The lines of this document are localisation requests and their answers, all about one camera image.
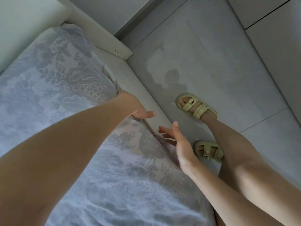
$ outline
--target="fitted sheet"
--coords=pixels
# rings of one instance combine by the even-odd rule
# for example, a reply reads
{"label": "fitted sheet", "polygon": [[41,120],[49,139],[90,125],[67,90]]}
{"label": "fitted sheet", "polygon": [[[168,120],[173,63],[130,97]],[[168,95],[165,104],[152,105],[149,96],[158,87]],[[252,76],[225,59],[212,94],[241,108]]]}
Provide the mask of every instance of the fitted sheet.
{"label": "fitted sheet", "polygon": [[[75,25],[51,28],[0,76],[0,156],[117,95],[118,83],[92,48]],[[127,118],[46,225],[216,225],[212,206],[175,160],[173,146]]]}

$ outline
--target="white bed frame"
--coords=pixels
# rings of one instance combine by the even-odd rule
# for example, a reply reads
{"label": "white bed frame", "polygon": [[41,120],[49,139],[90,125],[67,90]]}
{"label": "white bed frame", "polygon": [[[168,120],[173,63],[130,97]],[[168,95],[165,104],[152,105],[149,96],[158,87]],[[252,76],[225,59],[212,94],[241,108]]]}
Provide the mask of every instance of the white bed frame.
{"label": "white bed frame", "polygon": [[128,66],[133,53],[123,43],[97,24],[69,0],[2,0],[0,5],[0,71],[44,30],[63,22],[81,27],[96,46],[96,54],[112,70],[120,87],[135,95],[156,117],[147,123],[153,132],[158,126],[171,127],[171,122]]}

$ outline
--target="wrinkled fabric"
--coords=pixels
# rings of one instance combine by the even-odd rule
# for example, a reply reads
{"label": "wrinkled fabric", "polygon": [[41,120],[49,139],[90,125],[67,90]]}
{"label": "wrinkled fabric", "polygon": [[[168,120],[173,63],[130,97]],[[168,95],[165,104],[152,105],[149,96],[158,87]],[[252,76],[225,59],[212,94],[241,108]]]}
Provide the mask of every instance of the wrinkled fabric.
{"label": "wrinkled fabric", "polygon": [[[41,34],[0,76],[0,155],[118,85],[75,25]],[[130,117],[101,145],[51,213],[54,225],[216,225],[213,209],[175,164],[175,149]]]}

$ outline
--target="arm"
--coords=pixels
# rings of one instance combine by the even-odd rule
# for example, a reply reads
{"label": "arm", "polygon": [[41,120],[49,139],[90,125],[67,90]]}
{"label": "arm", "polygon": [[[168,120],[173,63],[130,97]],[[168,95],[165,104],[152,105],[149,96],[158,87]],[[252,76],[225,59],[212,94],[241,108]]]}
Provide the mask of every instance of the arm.
{"label": "arm", "polygon": [[177,122],[173,123],[172,130],[164,127],[159,129],[160,133],[165,133],[164,137],[177,141],[176,150],[181,169],[196,183],[226,225],[282,225],[202,165],[194,155],[190,143],[181,134]]}
{"label": "arm", "polygon": [[1,225],[43,225],[108,135],[127,117],[151,118],[136,97],[68,117],[0,158]]}

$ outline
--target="hand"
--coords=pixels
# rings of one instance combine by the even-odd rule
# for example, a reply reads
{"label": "hand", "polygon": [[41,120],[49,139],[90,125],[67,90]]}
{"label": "hand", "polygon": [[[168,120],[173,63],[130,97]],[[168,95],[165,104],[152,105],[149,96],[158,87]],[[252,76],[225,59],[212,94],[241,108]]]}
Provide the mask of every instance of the hand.
{"label": "hand", "polygon": [[136,110],[132,114],[133,117],[138,119],[152,118],[156,115],[155,111],[146,111],[140,101],[134,95],[127,91],[120,90],[118,96],[124,97],[126,100],[126,106],[134,107]]}
{"label": "hand", "polygon": [[189,167],[200,163],[193,153],[192,147],[185,136],[182,135],[178,122],[172,124],[172,129],[159,126],[159,133],[163,133],[163,137],[174,140],[167,140],[170,144],[176,146],[180,167],[184,173]]}

